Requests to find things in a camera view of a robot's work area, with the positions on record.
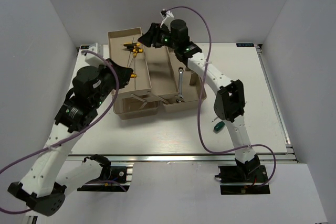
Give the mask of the yellow black T-handle hex key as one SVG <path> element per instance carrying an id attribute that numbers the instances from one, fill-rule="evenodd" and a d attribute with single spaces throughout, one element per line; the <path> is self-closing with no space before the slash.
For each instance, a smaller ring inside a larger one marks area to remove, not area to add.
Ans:
<path id="1" fill-rule="evenodd" d="M 136 78 L 136 77 L 137 77 L 137 74 L 132 73 L 130 78 L 131 78 L 131 79 L 134 79 L 134 78 Z"/>

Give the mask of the long yellow black T-handle key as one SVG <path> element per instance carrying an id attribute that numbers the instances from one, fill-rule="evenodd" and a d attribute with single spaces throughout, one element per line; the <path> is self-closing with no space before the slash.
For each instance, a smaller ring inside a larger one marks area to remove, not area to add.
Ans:
<path id="1" fill-rule="evenodd" d="M 136 58 L 137 54 L 143 53 L 143 49 L 141 47 L 134 46 L 133 48 L 128 47 L 128 50 L 133 53 L 132 59 L 128 63 L 128 67 L 131 66 L 132 62 Z"/>

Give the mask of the beige plastic toolbox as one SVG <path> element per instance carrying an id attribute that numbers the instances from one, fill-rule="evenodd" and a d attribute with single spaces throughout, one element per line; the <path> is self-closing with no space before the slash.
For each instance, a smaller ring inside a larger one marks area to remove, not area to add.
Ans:
<path id="1" fill-rule="evenodd" d="M 137 42 L 140 28 L 108 32 L 109 57 L 116 64 L 128 67 L 129 52 L 122 44 Z M 183 102 L 177 102 L 179 62 L 173 50 L 141 45 L 143 53 L 137 55 L 129 68 L 137 77 L 121 89 L 113 105 L 114 113 L 121 120 L 129 120 L 157 114 L 159 109 L 166 113 L 197 109 L 198 100 L 205 100 L 207 94 L 201 90 L 200 77 L 190 70 L 183 72 Z"/>

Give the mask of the silver ratchet wrench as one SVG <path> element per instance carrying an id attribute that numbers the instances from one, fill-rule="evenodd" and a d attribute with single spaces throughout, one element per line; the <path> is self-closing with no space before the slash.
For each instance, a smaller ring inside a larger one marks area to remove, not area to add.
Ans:
<path id="1" fill-rule="evenodd" d="M 177 102 L 183 102 L 183 72 L 184 72 L 184 68 L 183 67 L 179 67 L 178 68 L 178 75 L 179 75 L 179 85 L 178 85 L 178 95 L 177 95 Z"/>

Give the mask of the large green screwdriver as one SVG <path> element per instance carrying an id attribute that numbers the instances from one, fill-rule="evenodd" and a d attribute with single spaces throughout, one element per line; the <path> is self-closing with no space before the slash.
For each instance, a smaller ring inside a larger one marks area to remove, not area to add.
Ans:
<path id="1" fill-rule="evenodd" d="M 225 123 L 223 121 L 219 121 L 216 123 L 216 125 L 213 127 L 213 132 L 218 133 L 225 127 Z"/>

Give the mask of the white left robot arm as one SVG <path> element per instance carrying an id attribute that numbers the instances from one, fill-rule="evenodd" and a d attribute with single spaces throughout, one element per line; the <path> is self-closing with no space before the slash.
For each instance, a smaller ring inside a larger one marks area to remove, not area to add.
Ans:
<path id="1" fill-rule="evenodd" d="M 72 87 L 55 117 L 55 123 L 45 145 L 32 168 L 8 192 L 24 201 L 33 211 L 44 216 L 55 214 L 66 196 L 85 183 L 111 179 L 111 162 L 95 154 L 86 157 L 83 164 L 59 176 L 60 169 L 85 129 L 98 115 L 97 109 L 112 90 L 128 85 L 133 69 L 117 65 L 111 59 L 108 65 L 80 68 L 72 80 Z"/>

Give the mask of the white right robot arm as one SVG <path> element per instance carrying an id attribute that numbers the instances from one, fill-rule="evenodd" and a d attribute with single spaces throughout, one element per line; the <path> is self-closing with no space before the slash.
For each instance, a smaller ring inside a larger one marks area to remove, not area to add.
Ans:
<path id="1" fill-rule="evenodd" d="M 201 48 L 190 40 L 186 22 L 181 19 L 173 20 L 169 27 L 152 23 L 138 41 L 146 47 L 172 49 L 181 63 L 209 85 L 216 95 L 214 112 L 224 121 L 235 149 L 237 175 L 245 182 L 255 177 L 260 161 L 245 127 L 243 83 L 231 80 L 206 59 Z"/>

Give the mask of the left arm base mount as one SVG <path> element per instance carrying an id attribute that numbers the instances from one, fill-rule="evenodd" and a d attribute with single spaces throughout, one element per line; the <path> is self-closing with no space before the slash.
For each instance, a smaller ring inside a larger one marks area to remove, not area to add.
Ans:
<path id="1" fill-rule="evenodd" d="M 84 184 L 77 191 L 126 193 L 130 187 L 133 174 L 133 165 L 114 164 L 99 178 Z"/>

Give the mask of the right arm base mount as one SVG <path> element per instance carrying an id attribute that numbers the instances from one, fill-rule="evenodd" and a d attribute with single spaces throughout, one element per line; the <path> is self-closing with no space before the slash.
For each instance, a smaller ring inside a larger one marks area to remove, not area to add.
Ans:
<path id="1" fill-rule="evenodd" d="M 268 174 L 264 165 L 261 165 L 250 175 L 233 165 L 218 167 L 219 173 L 214 179 L 220 184 L 221 195 L 270 195 Z"/>

